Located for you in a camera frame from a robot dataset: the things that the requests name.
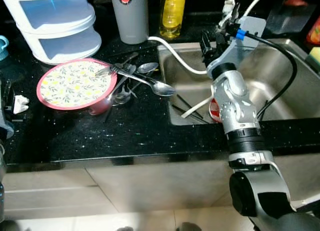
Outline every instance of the kitchen counter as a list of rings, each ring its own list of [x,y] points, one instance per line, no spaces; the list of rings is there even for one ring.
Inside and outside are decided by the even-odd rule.
[[[187,16],[175,43],[197,42],[202,29],[213,29],[212,15]],[[126,45],[120,41],[115,19],[108,27],[97,21],[102,46],[94,58],[121,62],[132,51],[137,66],[158,62],[157,43]],[[157,34],[158,22],[150,22],[150,34]],[[42,105],[36,96],[41,76],[51,67],[36,60],[24,39],[11,42],[9,52],[27,70],[17,84],[16,94],[30,99],[27,119],[15,123],[15,134],[4,146],[8,172],[56,170],[63,168],[132,165],[176,161],[225,159],[227,142],[221,124],[174,126],[170,123],[168,99],[156,96],[141,85],[138,99],[114,107],[105,115],[91,116],[87,109],[57,111]],[[320,152],[320,118],[262,121],[266,146],[274,155]]]

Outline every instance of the gray tumbler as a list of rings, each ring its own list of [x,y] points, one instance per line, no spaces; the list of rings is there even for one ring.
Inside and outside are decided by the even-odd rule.
[[[121,41],[135,45],[148,39],[148,0],[112,0]]]

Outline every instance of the sink basin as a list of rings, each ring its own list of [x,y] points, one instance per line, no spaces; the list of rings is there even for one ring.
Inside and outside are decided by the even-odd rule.
[[[287,120],[320,117],[320,78],[304,62],[307,54],[290,39],[272,39],[284,46],[294,56],[298,73],[289,89],[264,113],[263,120]],[[173,48],[196,70],[205,70],[199,43],[178,43]],[[186,70],[163,46],[158,47],[162,77],[176,88],[177,93],[191,106],[208,98],[211,94],[212,79],[206,75],[193,74]],[[250,92],[250,99],[260,110],[267,100],[273,98],[289,80],[292,73],[290,61],[279,51],[260,44],[238,69]],[[181,112],[189,109],[176,95],[169,100],[169,114],[173,125],[204,124],[193,117],[181,118]],[[209,115],[209,104],[198,109],[198,113],[209,123],[214,123]]]

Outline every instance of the soap bottle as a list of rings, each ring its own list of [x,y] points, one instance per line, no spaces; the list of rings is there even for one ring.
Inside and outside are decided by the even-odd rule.
[[[186,0],[161,0],[160,35],[173,39],[180,35]]]

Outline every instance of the black wire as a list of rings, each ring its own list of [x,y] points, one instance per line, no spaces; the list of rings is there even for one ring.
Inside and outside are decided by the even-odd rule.
[[[245,34],[245,36],[247,36],[253,40],[257,40],[263,44],[266,44],[276,50],[279,50],[282,54],[284,54],[290,60],[290,62],[292,64],[292,74],[291,74],[290,79],[285,84],[285,86],[280,90],[280,92],[278,92],[270,101],[266,102],[265,105],[259,110],[259,112],[257,113],[257,117],[259,118],[265,112],[265,110],[290,87],[290,85],[293,83],[293,81],[295,80],[295,78],[297,76],[298,67],[297,67],[297,63],[296,63],[295,58],[285,48],[281,47],[280,45],[278,45],[274,42],[271,42],[269,40],[263,39],[261,37],[257,37],[249,32],[247,32]]]

